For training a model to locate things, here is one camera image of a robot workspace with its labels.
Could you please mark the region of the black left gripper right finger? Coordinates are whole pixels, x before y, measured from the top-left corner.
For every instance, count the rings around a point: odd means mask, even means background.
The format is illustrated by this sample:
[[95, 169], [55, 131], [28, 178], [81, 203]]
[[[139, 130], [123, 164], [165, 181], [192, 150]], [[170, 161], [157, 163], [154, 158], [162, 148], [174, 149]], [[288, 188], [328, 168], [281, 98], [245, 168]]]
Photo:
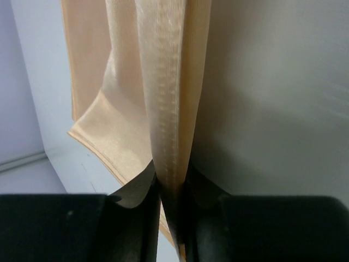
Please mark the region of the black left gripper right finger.
[[348, 209], [329, 196], [231, 195], [189, 166], [187, 261], [348, 261]]

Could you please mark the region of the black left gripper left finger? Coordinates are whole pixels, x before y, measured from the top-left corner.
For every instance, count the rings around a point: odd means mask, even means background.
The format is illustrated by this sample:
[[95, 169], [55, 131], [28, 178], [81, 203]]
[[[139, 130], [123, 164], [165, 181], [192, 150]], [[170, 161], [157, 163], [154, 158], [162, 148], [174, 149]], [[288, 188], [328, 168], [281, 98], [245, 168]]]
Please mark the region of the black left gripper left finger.
[[110, 195], [1, 195], [1, 261], [155, 261], [153, 163]]

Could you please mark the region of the peach satin napkin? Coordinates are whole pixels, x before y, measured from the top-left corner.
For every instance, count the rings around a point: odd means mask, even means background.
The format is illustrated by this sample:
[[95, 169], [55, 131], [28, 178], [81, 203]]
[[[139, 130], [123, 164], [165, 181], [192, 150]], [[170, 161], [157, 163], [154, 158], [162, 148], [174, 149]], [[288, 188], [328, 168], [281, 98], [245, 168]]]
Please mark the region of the peach satin napkin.
[[149, 162], [160, 228], [181, 259], [179, 222], [202, 90], [211, 1], [62, 1], [74, 125], [69, 135], [121, 183]]

